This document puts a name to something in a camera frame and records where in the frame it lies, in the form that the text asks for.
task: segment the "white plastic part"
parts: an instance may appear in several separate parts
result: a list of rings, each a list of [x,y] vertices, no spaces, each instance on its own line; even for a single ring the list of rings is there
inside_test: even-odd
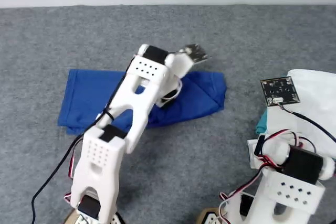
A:
[[[82,213],[79,213],[80,215],[78,216],[76,222],[74,224],[99,224],[98,221],[83,215]],[[119,217],[117,215],[114,215],[112,217],[112,220],[109,224],[122,224],[121,221],[119,220]]]
[[[280,102],[283,102],[284,99],[282,97],[276,97],[276,98],[273,98],[273,103],[280,103]]]
[[[287,74],[292,77],[300,103],[285,105],[319,123],[336,136],[336,74],[295,69]],[[278,106],[267,108],[267,133],[282,129],[303,132],[323,156],[336,158],[336,144],[320,129],[309,122],[281,110]]]
[[[276,164],[282,165],[289,156],[290,147],[284,141],[266,141],[262,152],[269,156]]]
[[[123,154],[134,150],[154,104],[178,88],[179,77],[184,76],[192,66],[186,59],[189,56],[181,53],[178,53],[178,57],[170,57],[169,66],[159,64],[142,57],[147,48],[148,45],[142,45],[139,55],[134,56],[125,78],[108,107],[109,113],[114,118],[127,109],[133,110],[132,126],[126,137],[121,139],[115,136],[108,143],[100,139],[104,127],[111,123],[111,118],[107,114],[83,136],[82,153],[74,173],[70,204],[77,208],[84,195],[99,200],[98,221],[81,213],[91,221],[90,224],[109,224],[117,211],[119,169]],[[144,90],[136,94],[139,85],[144,86]]]
[[[99,139],[103,130],[93,126],[83,137],[82,152],[71,187],[70,204],[77,208],[87,190],[97,192],[99,223],[107,224],[117,211],[119,169],[125,141],[117,136],[109,143]]]
[[[245,219],[240,215],[241,194],[226,205],[226,218],[234,224],[307,224],[315,213],[325,188],[312,185],[268,169],[258,187]],[[285,205],[284,213],[274,215],[277,203]]]
[[[209,214],[206,220],[202,224],[221,224],[218,217],[215,214]]]
[[[177,53],[173,56],[174,59],[172,59],[172,54],[168,55],[165,64],[169,66],[175,76],[182,78],[191,69],[194,61],[186,53]]]
[[[138,143],[147,125],[148,115],[159,98],[168,75],[169,70],[166,66],[141,56],[135,56],[130,64],[125,79],[109,107],[109,112],[114,118],[127,109],[133,110],[132,127],[125,137],[127,153],[132,153]],[[141,78],[148,80],[148,83],[142,93],[136,94]],[[110,117],[105,115],[97,126],[103,128],[110,122]]]
[[[320,172],[319,179],[327,180],[332,178],[335,172],[335,162],[330,157],[323,157],[323,167]]]

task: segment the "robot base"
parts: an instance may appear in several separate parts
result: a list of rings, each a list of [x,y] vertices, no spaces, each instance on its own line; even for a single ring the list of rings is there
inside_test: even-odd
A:
[[[84,220],[83,217],[74,210],[69,214],[63,224],[88,224],[88,221]],[[111,224],[125,224],[125,222],[120,219],[118,215],[114,215]]]

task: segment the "teal object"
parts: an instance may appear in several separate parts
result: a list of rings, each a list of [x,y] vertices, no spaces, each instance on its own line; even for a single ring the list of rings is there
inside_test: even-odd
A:
[[[267,109],[265,110],[265,112],[263,113],[257,124],[256,132],[257,134],[265,133],[266,129],[267,129]]]

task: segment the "white plastic bag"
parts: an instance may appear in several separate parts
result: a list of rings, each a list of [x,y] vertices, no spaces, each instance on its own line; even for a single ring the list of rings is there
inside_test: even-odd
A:
[[[292,77],[301,102],[285,105],[285,108],[305,115],[336,137],[336,74],[294,69],[288,76]],[[336,158],[336,143],[320,129],[279,106],[268,107],[266,133],[282,129],[303,134],[314,143],[318,153]]]

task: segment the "blue cloth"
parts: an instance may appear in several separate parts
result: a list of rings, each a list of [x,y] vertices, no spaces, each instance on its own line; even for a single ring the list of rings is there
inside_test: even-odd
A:
[[[263,113],[257,124],[256,132],[259,135],[261,133],[265,133],[266,129],[267,129],[267,109],[265,110],[265,112]]]
[[[69,134],[83,132],[103,110],[122,75],[121,71],[71,69],[58,125],[66,126]],[[194,71],[182,82],[181,93],[171,105],[153,107],[147,127],[200,118],[224,108],[226,85],[222,73]],[[112,124],[128,131],[132,111],[123,112]]]

